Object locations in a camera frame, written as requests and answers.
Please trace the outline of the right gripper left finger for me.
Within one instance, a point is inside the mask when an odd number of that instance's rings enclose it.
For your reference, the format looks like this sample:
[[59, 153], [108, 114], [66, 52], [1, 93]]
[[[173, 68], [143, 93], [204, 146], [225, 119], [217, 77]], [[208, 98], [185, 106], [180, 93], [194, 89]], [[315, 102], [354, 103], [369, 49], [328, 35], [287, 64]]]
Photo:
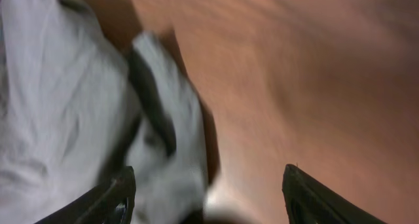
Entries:
[[35, 224], [130, 224], [136, 181], [131, 166]]

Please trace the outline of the grey shorts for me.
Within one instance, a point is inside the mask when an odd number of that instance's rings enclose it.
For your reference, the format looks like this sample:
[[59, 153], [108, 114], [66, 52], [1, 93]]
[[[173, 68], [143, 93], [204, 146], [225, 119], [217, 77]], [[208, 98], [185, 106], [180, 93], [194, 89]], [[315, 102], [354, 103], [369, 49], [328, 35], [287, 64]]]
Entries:
[[134, 223], [208, 186], [200, 101], [153, 33], [120, 53], [83, 0], [1, 0], [1, 222], [34, 223], [131, 166]]

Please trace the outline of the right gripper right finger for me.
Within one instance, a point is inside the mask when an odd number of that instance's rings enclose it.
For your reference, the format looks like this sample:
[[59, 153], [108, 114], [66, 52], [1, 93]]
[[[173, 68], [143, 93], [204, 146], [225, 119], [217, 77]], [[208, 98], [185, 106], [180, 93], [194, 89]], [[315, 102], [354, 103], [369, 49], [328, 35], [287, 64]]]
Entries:
[[290, 224], [384, 224], [293, 164], [285, 166], [282, 191]]

